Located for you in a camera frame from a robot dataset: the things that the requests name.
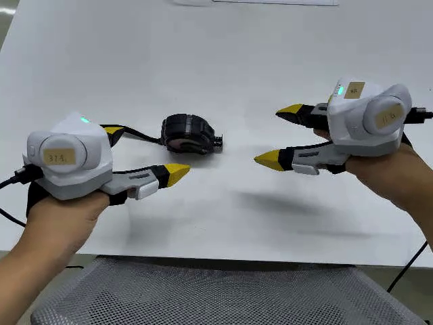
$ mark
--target finger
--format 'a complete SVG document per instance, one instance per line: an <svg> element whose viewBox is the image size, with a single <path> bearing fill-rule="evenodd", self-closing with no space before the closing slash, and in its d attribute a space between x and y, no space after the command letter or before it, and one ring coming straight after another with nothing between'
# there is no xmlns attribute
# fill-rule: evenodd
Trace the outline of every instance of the finger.
<svg viewBox="0 0 433 325"><path fill-rule="evenodd" d="M326 140L331 139L331 135L327 131L314 129L313 132L315 135L322 137L322 138L325 138Z"/></svg>

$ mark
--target wrist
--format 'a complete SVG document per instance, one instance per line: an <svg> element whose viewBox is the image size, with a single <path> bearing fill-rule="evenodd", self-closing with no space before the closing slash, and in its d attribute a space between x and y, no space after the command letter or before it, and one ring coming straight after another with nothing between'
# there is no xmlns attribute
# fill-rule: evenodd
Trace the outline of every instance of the wrist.
<svg viewBox="0 0 433 325"><path fill-rule="evenodd" d="M28 245L19 241L10 253L13 257L23 260L31 268L40 268L50 274L60 273L69 263L72 255L57 249L47 249L38 245Z"/></svg>

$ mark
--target black strap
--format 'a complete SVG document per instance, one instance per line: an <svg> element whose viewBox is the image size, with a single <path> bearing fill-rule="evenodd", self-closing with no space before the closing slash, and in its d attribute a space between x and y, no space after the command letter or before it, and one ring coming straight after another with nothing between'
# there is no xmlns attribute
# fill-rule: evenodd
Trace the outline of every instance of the black strap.
<svg viewBox="0 0 433 325"><path fill-rule="evenodd" d="M35 182L30 183L30 186L28 187L28 193L27 193L26 217L28 217L31 208L33 208L33 206L36 205L36 203L43 200L44 198L47 198L48 196L49 193L38 183ZM121 205L124 204L125 201L127 200L128 193L127 191L123 191L115 195L109 195L109 197L110 197L110 206Z"/></svg>

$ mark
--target floor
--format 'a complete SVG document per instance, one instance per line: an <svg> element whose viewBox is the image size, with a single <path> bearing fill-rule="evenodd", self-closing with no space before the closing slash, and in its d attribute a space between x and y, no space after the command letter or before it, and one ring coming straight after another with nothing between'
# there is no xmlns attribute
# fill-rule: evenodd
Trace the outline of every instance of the floor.
<svg viewBox="0 0 433 325"><path fill-rule="evenodd" d="M0 46L3 44L18 2L19 0L0 0ZM76 255L71 261L71 265L86 265L93 258L93 255ZM389 267L361 267L361 269L384 288L392 282L399 272L398 268ZM55 290L56 287L74 276L77 272L80 271L77 269L63 271L41 293L38 300L48 295L50 291ZM410 269L394 289L393 295L423 319L433 321L433 269ZM30 314L36 304L37 301L23 315L19 321L19 325L30 323Z"/></svg>

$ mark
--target white plastic casing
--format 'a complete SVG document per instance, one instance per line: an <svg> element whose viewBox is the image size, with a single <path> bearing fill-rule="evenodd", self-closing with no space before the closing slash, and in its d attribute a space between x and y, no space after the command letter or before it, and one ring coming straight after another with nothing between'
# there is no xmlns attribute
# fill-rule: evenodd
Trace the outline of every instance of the white plastic casing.
<svg viewBox="0 0 433 325"><path fill-rule="evenodd" d="M361 81L351 78L340 79L330 98L327 109L329 133L332 141L340 148L358 147L365 152L366 156L370 155L368 148L372 148L371 155L375 156L374 147L399 141L404 118L411 109L411 98L407 88L403 85L392 86L383 94L385 91L383 87L366 82L359 97L350 99L350 97L356 97L346 96L351 82ZM398 91L400 97L403 94L403 102L394 97L394 90ZM404 116L395 123L378 129L373 123L374 118L383 108L393 104L402 106Z"/></svg>
<svg viewBox="0 0 433 325"><path fill-rule="evenodd" d="M46 149L72 149L75 163L49 165L44 162ZM57 186L85 183L112 170L113 158L105 130L74 112L50 132L32 132L27 140L25 163L42 167L47 180Z"/></svg>

